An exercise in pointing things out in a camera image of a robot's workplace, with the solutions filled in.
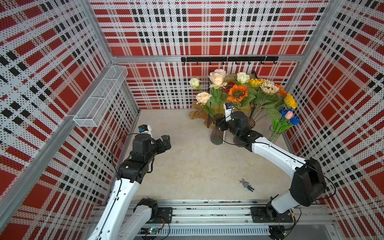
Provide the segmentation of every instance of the wire mesh basket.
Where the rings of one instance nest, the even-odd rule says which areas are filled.
[[[126,67],[111,66],[80,108],[74,118],[76,124],[80,127],[98,127],[127,75]]]

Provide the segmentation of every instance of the white robotic arm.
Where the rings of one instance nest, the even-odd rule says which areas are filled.
[[[297,157],[249,129],[248,118],[243,112],[233,112],[231,103],[224,104],[224,108],[225,117],[216,121],[217,127],[222,131],[229,130],[234,135],[235,145],[265,157],[292,178],[290,189],[271,198],[265,206],[267,219],[277,222],[289,209],[298,205],[309,206],[324,192],[324,176],[316,160]],[[171,148],[169,136],[154,140],[151,127],[147,125],[139,126],[139,131],[141,134],[133,140],[132,158],[119,166],[119,179],[115,181],[103,215],[88,240],[132,240],[146,222],[158,217],[156,201],[142,199],[130,219],[121,226],[144,175],[149,173],[149,164],[153,163],[156,154]]]
[[[119,178],[115,181],[107,206],[88,240],[132,240],[146,222],[158,217],[156,201],[142,199],[122,226],[133,196],[144,175],[149,173],[149,164],[157,154],[171,148],[170,137],[163,135],[162,140],[153,139],[149,125],[139,126],[139,132],[133,140],[130,154],[132,157],[119,166]]]

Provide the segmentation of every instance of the perforated panel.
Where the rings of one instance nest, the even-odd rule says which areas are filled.
[[[227,73],[255,71],[266,78],[285,85],[296,62],[280,61],[277,64],[259,62],[224,63],[121,63],[127,66],[127,82],[141,109],[190,108],[196,101],[196,91],[189,86],[191,78],[199,78],[208,91],[208,75],[217,68]]]
[[[78,2],[0,5],[0,198],[105,66]]]
[[[93,206],[109,194],[114,167],[135,117],[119,90],[100,127],[75,127],[0,239],[82,239]]]
[[[383,22],[383,1],[343,1],[293,87],[302,122],[288,137],[336,184],[326,202],[348,239],[384,233]]]
[[[115,56],[300,54],[328,3],[90,2]]]

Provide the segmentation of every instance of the sunflower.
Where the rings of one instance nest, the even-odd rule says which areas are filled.
[[[275,84],[275,86],[279,88],[279,91],[277,92],[277,94],[281,95],[282,97],[287,96],[287,91],[285,91],[281,85]]]
[[[230,95],[229,97],[227,97],[228,101],[232,101],[233,103],[237,102],[237,101],[241,102],[243,100],[243,98],[248,96],[247,87],[244,85],[239,85],[239,86],[234,85],[229,90],[228,94]]]
[[[290,93],[288,93],[287,96],[284,98],[284,102],[288,107],[291,107],[293,109],[297,107],[297,104]]]
[[[264,79],[249,79],[248,82],[251,84],[251,87],[257,88],[264,82]]]
[[[229,90],[236,84],[234,81],[230,81],[227,83],[227,85],[223,88],[223,93],[229,93]]]

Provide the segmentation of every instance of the white rose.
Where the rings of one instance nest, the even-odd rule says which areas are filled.
[[[196,95],[196,99],[201,105],[206,104],[211,97],[212,95],[207,92],[202,92]]]
[[[249,80],[249,75],[246,73],[238,73],[237,74],[237,81],[241,84],[245,84]]]
[[[197,78],[191,78],[191,80],[189,80],[189,84],[193,87],[193,88],[198,88],[200,86],[200,80],[197,79]]]
[[[210,88],[220,88],[224,87],[227,83],[223,83],[225,76],[227,73],[223,69],[216,69],[214,72],[209,74],[209,80],[212,84],[209,86]]]

